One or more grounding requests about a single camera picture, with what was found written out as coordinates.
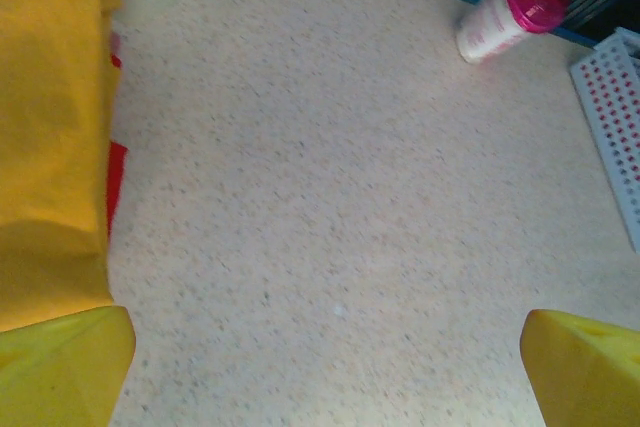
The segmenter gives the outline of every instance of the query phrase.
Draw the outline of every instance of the plastic cup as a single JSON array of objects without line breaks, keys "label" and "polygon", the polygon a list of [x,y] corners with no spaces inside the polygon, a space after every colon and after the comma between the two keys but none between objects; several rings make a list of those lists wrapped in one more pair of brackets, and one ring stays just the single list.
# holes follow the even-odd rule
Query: plastic cup
[{"label": "plastic cup", "polygon": [[480,0],[460,22],[456,35],[462,57],[479,63],[522,40],[559,26],[569,0]]}]

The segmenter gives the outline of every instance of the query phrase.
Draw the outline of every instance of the white plastic tray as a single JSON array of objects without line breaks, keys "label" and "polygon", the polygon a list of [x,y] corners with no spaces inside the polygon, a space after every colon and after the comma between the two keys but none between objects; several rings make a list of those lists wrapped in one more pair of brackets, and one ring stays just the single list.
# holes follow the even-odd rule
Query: white plastic tray
[{"label": "white plastic tray", "polygon": [[640,36],[616,29],[571,76],[631,243],[640,252]]}]

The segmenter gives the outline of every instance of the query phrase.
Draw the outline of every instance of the yellow plastic part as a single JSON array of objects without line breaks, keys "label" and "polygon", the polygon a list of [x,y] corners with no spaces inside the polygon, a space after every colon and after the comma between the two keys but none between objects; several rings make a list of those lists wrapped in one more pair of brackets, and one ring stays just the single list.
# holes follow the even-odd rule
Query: yellow plastic part
[{"label": "yellow plastic part", "polygon": [[111,305],[105,185],[120,0],[0,0],[0,332]]},{"label": "yellow plastic part", "polygon": [[135,349],[122,307],[0,334],[0,425],[106,427]]},{"label": "yellow plastic part", "polygon": [[640,425],[640,332],[534,310],[520,351],[548,427]]}]

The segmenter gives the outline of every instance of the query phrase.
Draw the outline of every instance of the speckled floor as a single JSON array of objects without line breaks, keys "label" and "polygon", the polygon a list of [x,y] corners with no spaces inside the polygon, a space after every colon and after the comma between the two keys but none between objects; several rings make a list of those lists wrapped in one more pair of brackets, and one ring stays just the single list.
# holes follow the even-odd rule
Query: speckled floor
[{"label": "speckled floor", "polygon": [[640,327],[567,65],[458,56],[456,0],[183,0],[126,28],[113,426],[538,426],[518,339]]}]

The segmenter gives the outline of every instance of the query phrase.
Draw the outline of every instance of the yellow cloth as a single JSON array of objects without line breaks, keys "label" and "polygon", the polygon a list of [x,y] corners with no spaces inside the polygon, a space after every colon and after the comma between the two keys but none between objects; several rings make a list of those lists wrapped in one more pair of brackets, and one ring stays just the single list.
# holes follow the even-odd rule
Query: yellow cloth
[{"label": "yellow cloth", "polygon": [[111,11],[0,0],[0,332],[105,305]]},{"label": "yellow cloth", "polygon": [[115,306],[0,333],[0,425],[106,427],[134,349]]},{"label": "yellow cloth", "polygon": [[520,350],[547,427],[640,425],[640,332],[534,310]]}]

